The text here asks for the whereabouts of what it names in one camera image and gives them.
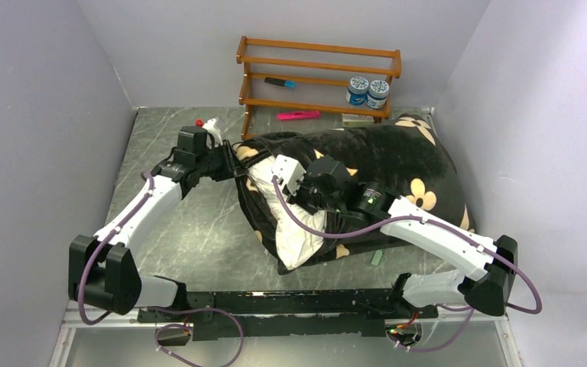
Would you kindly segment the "white pillow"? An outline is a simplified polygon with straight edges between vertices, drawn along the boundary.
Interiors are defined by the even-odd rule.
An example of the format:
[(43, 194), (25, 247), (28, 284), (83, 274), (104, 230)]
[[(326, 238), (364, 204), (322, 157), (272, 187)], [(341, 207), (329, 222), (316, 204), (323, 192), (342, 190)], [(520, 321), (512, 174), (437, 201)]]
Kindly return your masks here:
[(284, 267), (292, 271), (310, 260), (324, 243), (323, 237), (306, 231), (297, 222), (317, 232), (323, 232), (326, 228), (326, 213), (320, 210), (311, 214), (297, 204), (280, 202), (272, 183), (274, 175), (271, 173), (276, 157), (270, 156), (251, 166), (248, 176), (265, 199), (267, 213), (275, 219), (276, 255)]

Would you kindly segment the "black pillowcase with beige flowers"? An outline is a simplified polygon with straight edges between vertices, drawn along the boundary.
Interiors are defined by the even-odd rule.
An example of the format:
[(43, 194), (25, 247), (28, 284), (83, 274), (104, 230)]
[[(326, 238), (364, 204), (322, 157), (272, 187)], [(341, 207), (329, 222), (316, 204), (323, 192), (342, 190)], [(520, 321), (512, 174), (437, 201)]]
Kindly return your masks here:
[[(277, 257), (275, 219), (267, 213), (265, 199), (248, 176), (251, 166), (270, 156), (283, 154), (304, 167), (316, 159), (331, 156), (341, 161), (358, 182), (379, 182), (461, 229), (469, 232), (477, 229), (452, 158), (434, 130), (418, 115), (403, 114), (381, 124), (307, 134), (271, 132), (236, 143), (233, 149), (247, 168), (247, 174), (235, 181), (240, 207), (260, 243), (276, 259), (277, 271), (282, 275), (296, 269), (288, 271)], [(337, 215), (325, 213), (323, 232), (297, 222), (306, 231), (324, 238), (321, 249), (300, 267), (402, 245), (400, 239), (375, 232), (337, 239), (335, 234), (347, 231), (348, 226)]]

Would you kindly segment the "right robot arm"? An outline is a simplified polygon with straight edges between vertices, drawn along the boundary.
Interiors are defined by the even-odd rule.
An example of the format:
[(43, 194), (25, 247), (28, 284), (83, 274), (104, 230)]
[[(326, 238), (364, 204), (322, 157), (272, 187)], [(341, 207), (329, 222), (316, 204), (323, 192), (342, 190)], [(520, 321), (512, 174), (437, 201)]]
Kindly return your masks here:
[(468, 232), (412, 204), (376, 181), (358, 182), (347, 167), (327, 156), (307, 169), (277, 169), (278, 183), (290, 201), (333, 212), (356, 230), (378, 230), (403, 240), (454, 266), (454, 270), (399, 277), (389, 298), (392, 312), (408, 317), (429, 305), (464, 303), (490, 316), (501, 316), (518, 276), (518, 243), (508, 235), (491, 239)]

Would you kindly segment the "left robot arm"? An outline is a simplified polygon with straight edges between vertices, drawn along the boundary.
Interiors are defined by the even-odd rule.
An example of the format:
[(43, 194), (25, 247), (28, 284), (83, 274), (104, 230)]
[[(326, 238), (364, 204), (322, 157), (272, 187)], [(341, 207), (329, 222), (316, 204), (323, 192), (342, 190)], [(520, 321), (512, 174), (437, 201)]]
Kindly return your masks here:
[(85, 324), (102, 321), (87, 316), (88, 306), (106, 316), (141, 307), (156, 307), (169, 321), (186, 315), (190, 307), (186, 285), (141, 276), (136, 257), (154, 227), (202, 178), (223, 181), (241, 173), (232, 145), (222, 137), (226, 129), (220, 118), (181, 128), (168, 156), (142, 173), (144, 186), (130, 203), (95, 234), (78, 235), (70, 243), (68, 293)]

